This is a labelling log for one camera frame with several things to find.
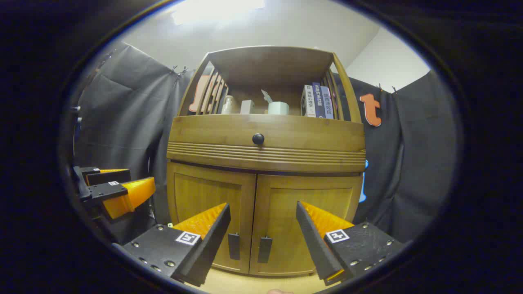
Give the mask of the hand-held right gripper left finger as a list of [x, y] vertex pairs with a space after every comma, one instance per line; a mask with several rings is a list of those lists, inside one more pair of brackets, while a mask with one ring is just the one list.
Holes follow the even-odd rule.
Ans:
[[170, 286], [205, 283], [230, 224], [230, 205], [221, 203], [177, 225], [156, 225], [117, 254], [154, 281]]

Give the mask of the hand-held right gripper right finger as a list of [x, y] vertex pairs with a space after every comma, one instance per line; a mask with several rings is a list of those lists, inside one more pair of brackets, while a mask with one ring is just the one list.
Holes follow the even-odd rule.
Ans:
[[405, 247], [369, 222], [354, 225], [303, 201], [297, 202], [296, 219], [326, 286], [360, 277]]

